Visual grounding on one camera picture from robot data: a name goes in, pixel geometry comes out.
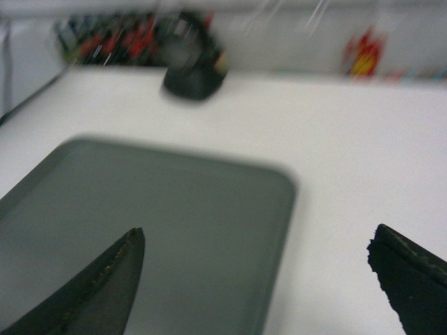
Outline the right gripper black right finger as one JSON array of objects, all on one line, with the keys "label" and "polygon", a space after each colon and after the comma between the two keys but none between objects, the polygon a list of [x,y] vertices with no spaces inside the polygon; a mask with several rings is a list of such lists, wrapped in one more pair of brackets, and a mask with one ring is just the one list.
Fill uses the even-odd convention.
[{"label": "right gripper black right finger", "polygon": [[406,334],[446,333],[446,261],[387,225],[367,247],[377,275]]}]

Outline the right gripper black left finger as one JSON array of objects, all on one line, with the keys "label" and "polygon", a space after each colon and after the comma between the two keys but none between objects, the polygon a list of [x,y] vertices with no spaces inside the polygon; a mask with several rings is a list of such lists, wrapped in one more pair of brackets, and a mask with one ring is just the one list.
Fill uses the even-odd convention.
[{"label": "right gripper black left finger", "polygon": [[120,237],[2,334],[123,334],[145,254],[142,228]]}]

